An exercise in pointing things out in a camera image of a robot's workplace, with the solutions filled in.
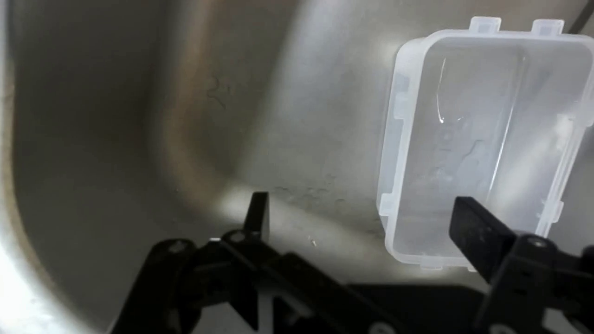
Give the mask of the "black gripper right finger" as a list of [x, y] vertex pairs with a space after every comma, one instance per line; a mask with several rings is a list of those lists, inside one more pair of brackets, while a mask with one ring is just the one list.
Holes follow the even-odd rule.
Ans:
[[514, 232], [473, 197], [455, 199], [449, 238], [490, 284], [553, 282], [557, 249], [537, 234]]

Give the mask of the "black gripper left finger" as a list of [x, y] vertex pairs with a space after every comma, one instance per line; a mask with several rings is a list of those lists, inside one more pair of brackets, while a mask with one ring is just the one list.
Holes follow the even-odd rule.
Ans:
[[217, 242], [243, 243], [269, 236], [269, 193], [256, 191], [251, 201], [240, 229], [228, 230], [217, 238]]

